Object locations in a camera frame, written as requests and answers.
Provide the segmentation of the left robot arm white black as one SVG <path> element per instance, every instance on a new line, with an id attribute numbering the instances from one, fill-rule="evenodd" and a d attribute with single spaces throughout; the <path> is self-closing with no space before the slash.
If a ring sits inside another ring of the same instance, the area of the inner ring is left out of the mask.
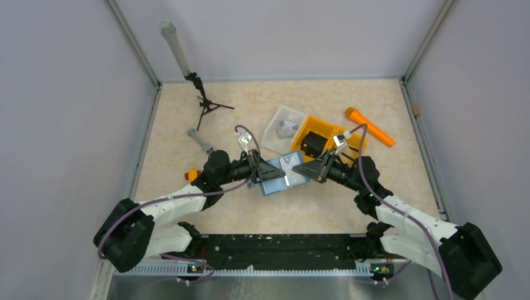
<path id="1" fill-rule="evenodd" d="M 158 199 L 134 202 L 119 201 L 96 233 L 93 243 L 97 255 L 124 273 L 143 259 L 166 253 L 180 253 L 193 258 L 200 251 L 200 241 L 193 237 L 188 225 L 168 227 L 174 220 L 214 206 L 235 187 L 248 182 L 262 183 L 284 177 L 279 167 L 266 162 L 259 151 L 243 152 L 238 160 L 230 160 L 227 152 L 210 152 L 199 176 L 183 188 Z"/>

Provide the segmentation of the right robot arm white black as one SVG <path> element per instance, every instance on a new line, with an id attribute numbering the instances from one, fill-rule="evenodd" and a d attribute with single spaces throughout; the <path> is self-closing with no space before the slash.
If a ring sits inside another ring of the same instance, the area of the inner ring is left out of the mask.
<path id="1" fill-rule="evenodd" d="M 374 236 L 366 241 L 375 258 L 387 253 L 404 257 L 440 276 L 462 299 L 475 299 L 503 271 L 475 224 L 453 224 L 404 202 L 379 182 L 380 173 L 369 156 L 348 165 L 327 151 L 292 170 L 317 183 L 333 181 L 357 192 L 357 208 L 377 220 Z"/>

